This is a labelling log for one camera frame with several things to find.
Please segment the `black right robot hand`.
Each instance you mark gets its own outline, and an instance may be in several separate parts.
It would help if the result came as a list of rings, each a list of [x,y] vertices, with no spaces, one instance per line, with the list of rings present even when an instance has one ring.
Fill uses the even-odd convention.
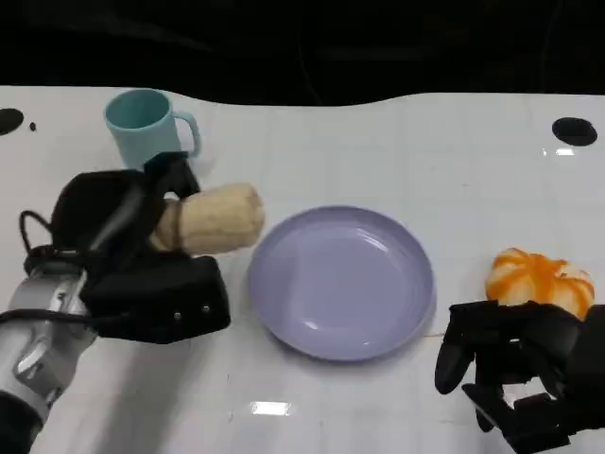
[[[604,307],[580,320],[535,302],[452,305],[435,387],[461,387],[479,427],[498,428],[516,453],[569,445],[604,426]]]

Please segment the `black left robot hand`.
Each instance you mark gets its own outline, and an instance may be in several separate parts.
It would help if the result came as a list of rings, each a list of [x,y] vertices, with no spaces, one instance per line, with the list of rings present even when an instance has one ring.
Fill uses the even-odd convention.
[[[53,247],[77,259],[90,275],[122,270],[153,252],[150,236],[171,193],[199,192],[182,152],[163,152],[141,170],[80,173],[66,185],[51,215]]]

